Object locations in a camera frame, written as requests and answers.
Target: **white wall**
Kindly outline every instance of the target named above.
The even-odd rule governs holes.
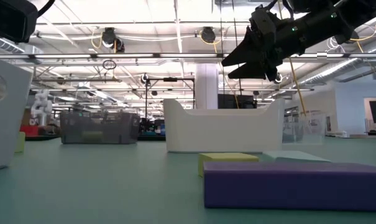
[[[302,95],[306,111],[321,111],[326,116],[330,116],[331,132],[339,130],[336,113],[336,93],[333,83],[328,83],[325,86],[317,86],[315,91],[302,92]],[[286,103],[286,108],[294,106],[298,106],[300,111],[303,111],[298,94],[295,94],[293,100]]]
[[[338,127],[348,134],[365,134],[365,98],[376,98],[376,80],[336,84]]]

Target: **workstation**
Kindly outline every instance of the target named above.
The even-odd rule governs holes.
[[[82,5],[0,0],[0,223],[376,223],[376,0]]]

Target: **table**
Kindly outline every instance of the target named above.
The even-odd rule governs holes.
[[[299,150],[376,166],[376,139],[326,138]],[[0,224],[376,223],[376,213],[205,209],[197,160],[167,153],[164,142],[27,142],[0,170]]]

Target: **transparent plastic bin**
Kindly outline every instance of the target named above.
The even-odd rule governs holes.
[[[132,144],[138,139],[139,121],[139,115],[124,112],[62,112],[62,143]]]
[[[283,124],[284,144],[323,144],[325,135],[325,114],[293,118]]]

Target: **ceiling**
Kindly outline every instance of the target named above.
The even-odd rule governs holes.
[[[41,8],[47,0],[30,0],[37,8]],[[212,0],[176,0],[177,13],[174,0],[57,0],[41,18],[34,35],[29,44],[38,47],[45,54],[72,54],[72,53],[109,53],[109,49],[100,47],[96,49],[91,43],[91,36],[99,35],[105,27],[115,27],[116,33],[124,42],[126,53],[147,53],[147,52],[175,52],[175,53],[220,53],[232,52],[245,34],[245,28],[249,25],[248,19],[251,12],[258,4],[236,5],[232,7],[222,7],[222,14],[219,7],[213,7]],[[282,15],[288,17],[286,9],[282,10]],[[361,37],[366,37],[374,33],[372,24],[376,19],[369,21],[369,26],[357,28]],[[204,26],[211,26],[218,38],[222,34],[225,40],[216,45],[205,44],[199,37],[195,37]],[[182,42],[178,46],[178,33]],[[94,44],[99,45],[99,39],[93,39]],[[356,45],[343,45],[346,52],[358,51]],[[310,49],[311,52],[324,52],[329,50],[326,41]],[[144,73],[149,77],[194,77],[196,72],[195,61],[167,61],[158,65],[158,60],[139,60],[142,65],[136,66],[134,59],[124,59],[114,71],[114,76],[122,82],[91,83],[92,88],[140,88],[140,76]],[[303,77],[307,73],[322,66],[323,63],[293,63],[298,77]],[[41,73],[47,67],[37,67],[37,72]],[[224,74],[227,75],[236,67],[225,67]],[[32,67],[24,69],[33,71]],[[289,63],[284,63],[278,67],[278,71],[284,76],[284,83],[292,82],[291,67]],[[39,78],[53,78],[64,76],[66,78],[99,78],[98,71],[93,66],[70,66],[52,67],[49,72],[44,72]],[[239,87],[238,80],[227,80],[232,87]],[[71,83],[60,86],[56,83],[33,83],[35,87],[47,88],[74,88]],[[186,83],[158,82],[158,86],[183,88]],[[276,87],[275,84],[267,80],[242,80],[243,88],[266,88]],[[109,92],[115,99],[123,96],[125,98],[136,99],[135,94],[125,91]],[[157,98],[192,96],[191,91],[173,91],[172,93],[161,93]],[[80,99],[85,98],[83,93],[79,93]]]

